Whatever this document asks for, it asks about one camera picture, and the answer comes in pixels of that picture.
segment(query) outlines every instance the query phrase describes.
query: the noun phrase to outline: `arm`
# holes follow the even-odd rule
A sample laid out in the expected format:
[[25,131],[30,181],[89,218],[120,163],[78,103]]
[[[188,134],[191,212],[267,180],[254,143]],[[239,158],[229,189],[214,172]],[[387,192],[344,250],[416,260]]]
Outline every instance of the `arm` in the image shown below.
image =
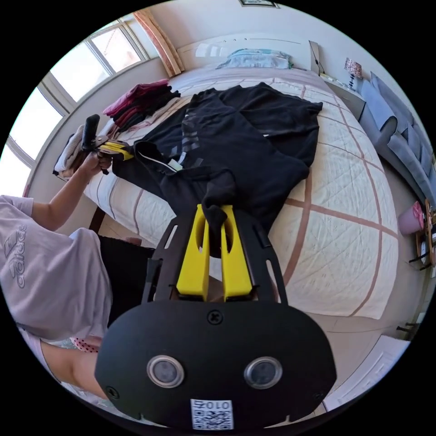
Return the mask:
[[32,218],[42,227],[56,231],[70,218],[90,180],[110,166],[110,158],[89,154],[71,179],[53,197],[50,203],[34,203]]
[[41,341],[41,349],[47,366],[60,382],[77,386],[107,399],[94,377],[97,353],[60,348],[43,341]]

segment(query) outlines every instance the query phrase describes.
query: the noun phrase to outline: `white dresser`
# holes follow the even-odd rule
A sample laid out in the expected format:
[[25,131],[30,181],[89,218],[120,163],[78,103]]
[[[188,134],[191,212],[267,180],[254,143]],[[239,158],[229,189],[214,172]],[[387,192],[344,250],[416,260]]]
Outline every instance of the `white dresser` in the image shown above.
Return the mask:
[[365,107],[365,100],[363,97],[352,90],[348,86],[329,76],[322,75],[321,78],[327,83],[328,87],[344,102],[350,109],[351,113],[359,121],[363,108]]

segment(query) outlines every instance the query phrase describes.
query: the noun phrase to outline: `quilted bedspread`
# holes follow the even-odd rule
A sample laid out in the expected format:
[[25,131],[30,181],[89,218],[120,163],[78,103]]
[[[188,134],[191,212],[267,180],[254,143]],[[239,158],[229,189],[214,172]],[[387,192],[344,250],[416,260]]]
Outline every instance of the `quilted bedspread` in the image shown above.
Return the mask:
[[[391,191],[370,140],[318,76],[273,69],[184,73],[171,83],[182,96],[177,104],[152,125],[139,125],[118,139],[132,144],[202,90],[259,82],[324,103],[310,175],[289,194],[269,234],[289,304],[310,313],[379,319],[398,262]],[[174,216],[167,202],[113,173],[95,176],[85,193],[117,222],[153,244]],[[221,278],[218,259],[212,259],[210,274]]]

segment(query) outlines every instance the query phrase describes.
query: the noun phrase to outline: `bed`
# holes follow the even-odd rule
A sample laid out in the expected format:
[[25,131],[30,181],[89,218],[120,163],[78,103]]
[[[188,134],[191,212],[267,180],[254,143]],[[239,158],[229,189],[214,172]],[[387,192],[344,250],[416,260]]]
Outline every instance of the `bed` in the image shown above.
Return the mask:
[[[291,53],[294,67],[216,69],[230,52],[241,47]],[[264,82],[285,94],[322,101],[310,175],[290,192],[269,237],[289,304],[314,314],[379,319],[396,278],[394,203],[373,145],[346,105],[317,74],[316,44],[277,35],[228,35],[184,47],[179,54],[188,71],[170,84],[181,98],[153,124],[131,129],[117,139],[132,144],[194,94],[209,88],[224,90]],[[95,176],[85,194],[118,223],[154,245],[174,217],[166,201],[111,172]],[[221,279],[218,259],[211,259],[210,275]]]

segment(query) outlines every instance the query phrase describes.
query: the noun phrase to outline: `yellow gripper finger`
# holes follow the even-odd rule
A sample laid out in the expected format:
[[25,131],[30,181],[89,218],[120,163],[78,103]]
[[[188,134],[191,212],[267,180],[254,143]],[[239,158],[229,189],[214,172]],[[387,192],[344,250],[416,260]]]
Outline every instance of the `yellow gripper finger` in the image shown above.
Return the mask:
[[178,277],[177,290],[182,296],[201,297],[206,301],[208,287],[209,225],[199,204]]
[[252,290],[247,261],[239,237],[232,206],[223,206],[227,220],[221,227],[221,268],[224,301],[232,297],[246,297]]

